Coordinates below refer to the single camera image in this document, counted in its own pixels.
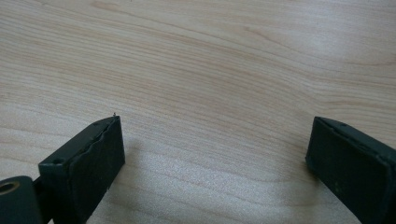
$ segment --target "wood grain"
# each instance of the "wood grain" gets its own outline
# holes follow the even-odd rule
[[[121,116],[89,223],[359,223],[306,169],[313,117],[396,147],[391,0],[2,0],[0,36],[0,178]]]

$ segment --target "black rubber block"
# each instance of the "black rubber block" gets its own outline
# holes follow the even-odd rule
[[[98,120],[38,164],[55,223],[85,223],[125,163],[120,117]]]
[[[345,123],[316,117],[305,159],[362,223],[396,223],[396,150]]]

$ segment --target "table surface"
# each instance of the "table surface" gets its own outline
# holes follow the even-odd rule
[[[1,179],[114,112],[88,223],[359,223],[304,156],[314,116],[396,147],[396,3],[1,1]]]

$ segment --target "wooden table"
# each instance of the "wooden table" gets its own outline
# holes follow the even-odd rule
[[[0,178],[121,116],[89,223],[359,223],[306,168],[314,116],[396,147],[396,3],[0,2]]]

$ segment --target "light wood surface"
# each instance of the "light wood surface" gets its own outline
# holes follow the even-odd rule
[[[1,179],[113,112],[88,223],[359,223],[304,155],[314,116],[396,147],[396,2],[0,1]]]

